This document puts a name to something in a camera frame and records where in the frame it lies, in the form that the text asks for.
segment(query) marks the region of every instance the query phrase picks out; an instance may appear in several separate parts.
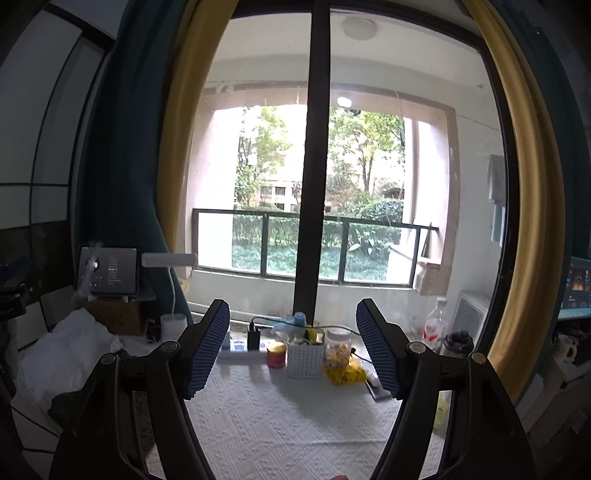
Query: silver bolt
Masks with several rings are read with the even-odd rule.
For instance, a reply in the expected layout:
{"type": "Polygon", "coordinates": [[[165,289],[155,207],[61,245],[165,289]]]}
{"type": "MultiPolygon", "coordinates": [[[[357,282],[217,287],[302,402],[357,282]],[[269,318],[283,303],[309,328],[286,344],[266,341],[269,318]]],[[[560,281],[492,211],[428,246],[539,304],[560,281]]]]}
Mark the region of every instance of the silver bolt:
{"type": "Polygon", "coordinates": [[[472,360],[474,360],[477,364],[481,365],[486,363],[486,357],[482,355],[482,353],[480,352],[473,353],[472,360]]]}
{"type": "Polygon", "coordinates": [[[110,365],[115,361],[115,356],[112,353],[106,353],[100,358],[100,363],[103,365],[110,365]]]}
{"type": "Polygon", "coordinates": [[[178,347],[177,342],[164,342],[161,346],[160,349],[164,352],[164,353],[173,353],[178,347]]]}
{"type": "Polygon", "coordinates": [[[411,352],[415,352],[415,353],[423,353],[427,349],[425,344],[422,342],[412,342],[412,343],[410,343],[408,348],[411,349],[411,352]]]}

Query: ceiling light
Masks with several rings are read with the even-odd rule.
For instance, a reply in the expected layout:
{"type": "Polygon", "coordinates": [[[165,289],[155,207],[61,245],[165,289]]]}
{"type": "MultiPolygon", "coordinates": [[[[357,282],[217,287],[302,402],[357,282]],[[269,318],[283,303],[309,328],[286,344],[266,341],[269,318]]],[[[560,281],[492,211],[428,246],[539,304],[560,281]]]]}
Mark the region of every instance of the ceiling light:
{"type": "Polygon", "coordinates": [[[336,99],[336,104],[343,107],[343,108],[351,108],[351,105],[353,105],[353,102],[351,101],[350,98],[338,97],[336,99]]]}
{"type": "Polygon", "coordinates": [[[361,17],[347,17],[341,23],[343,33],[351,40],[370,40],[375,37],[378,26],[361,17]]]}

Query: ribbed blue pad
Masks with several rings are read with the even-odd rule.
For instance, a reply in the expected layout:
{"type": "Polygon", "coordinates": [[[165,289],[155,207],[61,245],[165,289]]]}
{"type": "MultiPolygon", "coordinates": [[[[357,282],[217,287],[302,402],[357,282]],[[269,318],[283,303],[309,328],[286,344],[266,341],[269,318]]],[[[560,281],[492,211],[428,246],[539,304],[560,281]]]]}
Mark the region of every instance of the ribbed blue pad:
{"type": "Polygon", "coordinates": [[[196,391],[205,387],[229,326],[230,307],[224,301],[209,323],[201,343],[191,358],[191,374],[184,388],[184,398],[187,400],[193,398],[196,391]]]}
{"type": "Polygon", "coordinates": [[[396,359],[378,328],[374,317],[363,302],[357,305],[357,328],[374,363],[375,372],[384,390],[395,397],[400,389],[396,359]]]}

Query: black thermos lid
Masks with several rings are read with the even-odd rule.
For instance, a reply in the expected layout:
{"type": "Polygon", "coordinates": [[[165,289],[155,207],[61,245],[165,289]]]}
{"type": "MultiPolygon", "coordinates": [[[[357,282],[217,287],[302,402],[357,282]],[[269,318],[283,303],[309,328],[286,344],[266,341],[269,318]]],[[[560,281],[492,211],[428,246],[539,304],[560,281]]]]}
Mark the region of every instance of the black thermos lid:
{"type": "Polygon", "coordinates": [[[474,341],[467,330],[460,330],[446,335],[443,346],[450,352],[467,355],[474,350],[474,341]]]}

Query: yellow curtain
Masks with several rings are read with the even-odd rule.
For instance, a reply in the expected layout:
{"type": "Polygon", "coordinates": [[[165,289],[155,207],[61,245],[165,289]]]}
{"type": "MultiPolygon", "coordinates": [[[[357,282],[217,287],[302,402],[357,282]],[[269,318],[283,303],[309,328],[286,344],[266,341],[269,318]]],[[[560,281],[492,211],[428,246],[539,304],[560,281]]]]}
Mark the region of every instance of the yellow curtain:
{"type": "Polygon", "coordinates": [[[565,235],[558,146],[536,79],[488,0],[463,0],[501,77],[519,168],[519,232],[513,279],[489,359],[517,400],[541,353],[559,290],[565,235]]]}
{"type": "Polygon", "coordinates": [[[213,61],[238,0],[189,0],[177,34],[156,188],[158,220],[171,251],[176,247],[181,190],[193,132],[193,118],[213,61]]]}

